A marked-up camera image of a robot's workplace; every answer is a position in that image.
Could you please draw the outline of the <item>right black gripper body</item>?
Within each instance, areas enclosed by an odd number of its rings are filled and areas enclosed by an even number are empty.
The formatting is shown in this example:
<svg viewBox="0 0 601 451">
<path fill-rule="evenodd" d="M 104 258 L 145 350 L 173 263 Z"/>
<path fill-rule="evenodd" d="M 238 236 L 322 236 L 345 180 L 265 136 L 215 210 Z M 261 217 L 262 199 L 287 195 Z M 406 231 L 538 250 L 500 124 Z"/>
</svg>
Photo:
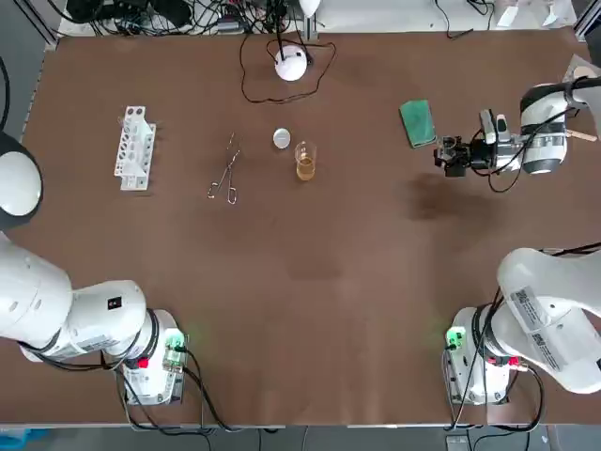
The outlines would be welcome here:
<svg viewBox="0 0 601 451">
<path fill-rule="evenodd" d="M 470 167 L 476 170 L 487 170 L 495 162 L 495 145 L 488 144 L 485 139 L 475 138 L 470 142 Z"/>
</svg>

